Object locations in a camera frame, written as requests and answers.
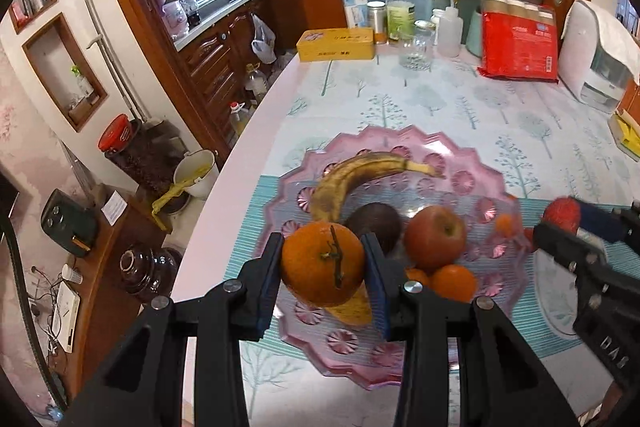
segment yellow cloth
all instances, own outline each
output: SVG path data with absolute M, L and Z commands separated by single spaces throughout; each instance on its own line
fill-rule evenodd
M 164 225 L 162 220 L 158 217 L 158 212 L 162 210 L 162 207 L 165 206 L 169 200 L 172 198 L 177 198 L 182 194 L 187 187 L 191 187 L 195 183 L 198 178 L 204 178 L 207 175 L 207 172 L 211 170 L 213 165 L 203 165 L 198 167 L 195 172 L 187 179 L 178 182 L 177 184 L 171 184 L 169 190 L 160 196 L 156 201 L 151 203 L 151 216 L 156 221 L 158 227 L 167 232 L 167 227 Z
M 626 123 L 622 118 L 618 115 L 614 115 L 616 119 L 616 123 L 620 126 L 620 131 L 622 131 L 622 140 L 621 143 L 627 149 L 629 149 L 633 154 L 640 156 L 640 136 L 636 134 L 631 126 Z

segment router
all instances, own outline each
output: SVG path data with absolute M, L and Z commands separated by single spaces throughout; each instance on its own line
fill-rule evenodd
M 67 353 L 71 353 L 74 347 L 74 332 L 76 331 L 76 319 L 78 318 L 78 308 L 80 306 L 80 296 L 74 292 L 63 281 L 60 283 L 56 307 L 53 310 L 52 331 Z

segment pink wallpaper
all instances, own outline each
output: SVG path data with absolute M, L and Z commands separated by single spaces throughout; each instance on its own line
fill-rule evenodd
M 0 46 L 0 169 L 20 190 L 12 222 L 25 271 L 35 265 L 54 280 L 66 262 L 66 251 L 40 228 L 40 213 L 54 188 L 82 200 L 82 190 L 56 135 L 31 104 Z M 50 312 L 43 298 L 41 315 Z M 0 363 L 20 397 L 44 413 L 49 393 L 31 353 L 20 315 L 6 245 L 0 247 Z M 46 354 L 46 336 L 41 344 Z

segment pink glass fruit plate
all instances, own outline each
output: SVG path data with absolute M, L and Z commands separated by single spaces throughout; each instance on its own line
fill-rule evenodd
M 433 165 L 445 177 L 404 172 L 364 184 L 348 196 L 341 221 L 372 201 L 390 204 L 404 222 L 430 204 L 450 207 L 467 225 L 467 250 L 458 262 L 476 276 L 477 295 L 494 298 L 510 317 L 527 285 L 526 250 L 495 232 L 494 219 L 504 213 L 519 216 L 518 200 L 505 191 L 502 174 L 480 162 L 475 149 L 459 148 L 443 133 L 428 135 L 414 126 L 398 131 L 369 126 L 358 135 L 338 134 L 324 149 L 306 152 L 302 165 L 280 178 L 276 197 L 265 206 L 255 254 L 260 255 L 271 232 L 287 237 L 310 221 L 308 204 L 320 178 L 341 161 L 369 151 L 391 151 Z M 519 217 L 514 221 L 521 232 Z M 401 241 L 391 255 L 410 265 Z M 403 343 L 385 342 L 373 325 L 345 325 L 323 309 L 298 302 L 284 285 L 276 305 L 280 338 L 302 349 L 322 374 L 349 377 L 366 389 L 401 381 Z M 450 363 L 457 357 L 452 343 Z

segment paper note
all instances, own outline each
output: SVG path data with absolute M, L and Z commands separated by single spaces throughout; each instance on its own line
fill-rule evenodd
M 113 226 L 113 224 L 122 215 L 125 208 L 127 208 L 127 201 L 123 200 L 122 196 L 116 191 L 113 193 L 113 196 L 109 198 L 107 204 L 103 206 L 102 213 L 104 214 L 104 217 L 107 218 L 107 221 L 109 221 L 109 224 Z

